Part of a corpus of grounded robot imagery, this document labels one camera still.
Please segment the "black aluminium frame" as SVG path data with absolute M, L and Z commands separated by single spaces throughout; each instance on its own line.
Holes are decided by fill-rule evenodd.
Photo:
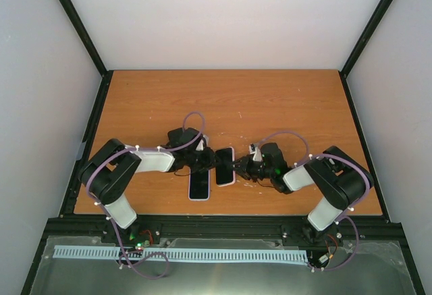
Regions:
M 86 129 L 81 140 L 82 150 L 78 154 L 78 159 L 74 162 L 74 168 L 72 170 L 71 178 L 68 182 L 65 196 L 63 198 L 59 215 L 56 218 L 48 219 L 47 225 L 40 239 L 38 248 L 36 250 L 33 262 L 30 266 L 28 276 L 24 282 L 22 288 L 22 294 L 30 294 L 36 291 L 35 281 L 39 271 L 42 269 L 41 263 L 43 259 L 43 250 L 47 245 L 47 240 L 51 236 L 72 236 L 72 237 L 83 237 L 85 233 L 90 236 L 95 236 L 96 233 L 102 230 L 102 218 L 100 215 L 75 215 L 72 213 L 72 208 L 76 204 L 78 197 L 78 171 L 83 166 L 84 160 L 88 158 L 90 154 L 90 148 L 94 142 L 97 128 L 103 112 L 103 107 L 106 102 L 107 94 L 109 92 L 109 86 L 113 77 L 113 70 L 106 70 L 103 62 L 97 53 L 96 47 L 91 41 L 90 35 L 85 29 L 82 20 L 78 12 L 76 11 L 71 0 L 58 0 L 62 8 L 65 10 L 72 26 L 75 28 L 80 40 L 84 44 L 87 52 L 90 55 L 93 63 L 96 65 L 98 72 L 101 76 L 101 83 L 97 91 L 92 111 L 89 115 L 89 119 L 86 124 Z M 344 89 L 345 98 L 348 102 L 348 106 L 351 112 L 351 117 L 354 121 L 356 133 L 360 141 L 362 152 L 365 156 L 367 166 L 374 179 L 377 178 L 376 170 L 373 165 L 373 160 L 370 154 L 369 147 L 362 129 L 362 125 L 358 118 L 357 110 L 352 99 L 351 91 L 348 87 L 348 75 L 354 68 L 356 62 L 367 46 L 368 41 L 373 36 L 374 31 L 379 26 L 388 8 L 392 4 L 393 0 L 379 0 L 372 16 L 367 22 L 362 34 L 359 36 L 352 52 L 350 53 L 347 61 L 343 68 L 339 70 L 338 75 L 340 77 L 341 85 Z M 375 185 L 377 191 L 378 201 L 383 210 L 382 215 L 378 216 L 360 216 L 357 220 L 359 223 L 364 225 L 364 228 L 370 235 L 377 235 L 381 239 L 384 239 L 390 235 L 390 231 L 394 230 L 395 235 L 400 238 L 400 245 L 402 247 L 402 254 L 405 263 L 408 268 L 408 276 L 412 282 L 414 291 L 417 294 L 424 294 L 424 288 L 417 271 L 414 259 L 412 257 L 411 250 L 408 245 L 408 241 L 402 229 L 402 225 L 397 222 L 392 222 L 389 218 L 387 205 L 385 203 L 383 193 L 380 184 Z

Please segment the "metal base plate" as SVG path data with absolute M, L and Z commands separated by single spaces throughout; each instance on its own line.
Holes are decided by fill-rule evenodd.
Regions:
M 96 238 L 51 238 L 31 294 L 415 294 L 397 242 L 345 241 L 305 250 L 306 265 L 54 259 L 56 245 L 113 246 Z M 176 239 L 163 248 L 297 250 L 262 240 Z

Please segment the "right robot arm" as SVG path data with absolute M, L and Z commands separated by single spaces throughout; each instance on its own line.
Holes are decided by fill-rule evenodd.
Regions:
M 245 180 L 268 179 L 272 187 L 291 194 L 315 185 L 323 195 L 308 214 L 308 224 L 317 232 L 326 230 L 352 211 L 374 186 L 372 175 L 344 151 L 331 146 L 318 155 L 309 155 L 304 163 L 290 167 L 274 142 L 250 145 L 250 153 L 230 165 Z

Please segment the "black phone case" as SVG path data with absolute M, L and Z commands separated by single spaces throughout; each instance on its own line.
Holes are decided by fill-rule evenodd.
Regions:
M 185 130 L 183 128 L 176 128 L 174 130 L 170 130 L 167 133 L 169 144 L 171 146 L 183 144 L 182 136 L 183 136 L 184 132 L 185 132 Z

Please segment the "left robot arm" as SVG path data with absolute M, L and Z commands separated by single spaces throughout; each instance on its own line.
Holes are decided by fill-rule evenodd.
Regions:
M 130 146 L 116 138 L 108 140 L 84 165 L 78 179 L 97 206 L 117 224 L 124 242 L 139 238 L 137 214 L 128 202 L 126 187 L 136 173 L 171 173 L 189 167 L 200 173 L 215 166 L 215 152 L 208 137 L 194 128 L 176 128 L 167 133 L 168 142 L 154 149 Z

